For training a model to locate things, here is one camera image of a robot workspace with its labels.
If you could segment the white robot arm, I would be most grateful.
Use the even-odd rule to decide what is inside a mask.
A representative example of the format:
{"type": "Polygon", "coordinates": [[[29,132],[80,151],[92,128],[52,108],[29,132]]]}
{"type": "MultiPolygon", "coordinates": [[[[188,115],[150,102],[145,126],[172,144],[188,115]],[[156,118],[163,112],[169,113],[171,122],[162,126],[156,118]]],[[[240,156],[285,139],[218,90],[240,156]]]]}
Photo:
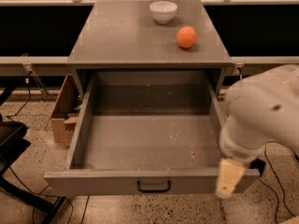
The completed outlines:
{"type": "Polygon", "coordinates": [[[216,184],[216,195],[223,199],[233,194],[268,141],[299,151],[299,65],[282,65],[237,81],[225,103],[229,116],[219,138],[225,157],[216,184]]]}

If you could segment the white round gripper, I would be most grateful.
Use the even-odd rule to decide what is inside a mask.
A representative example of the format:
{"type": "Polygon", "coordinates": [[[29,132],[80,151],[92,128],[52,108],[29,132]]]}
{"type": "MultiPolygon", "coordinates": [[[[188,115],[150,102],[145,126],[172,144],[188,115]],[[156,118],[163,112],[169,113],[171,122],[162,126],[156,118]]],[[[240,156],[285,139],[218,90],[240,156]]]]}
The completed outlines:
{"type": "Polygon", "coordinates": [[[221,128],[219,146],[223,154],[231,159],[221,159],[215,194],[227,199],[235,192],[248,163],[263,152],[266,136],[235,116],[230,116],[221,128]]]}

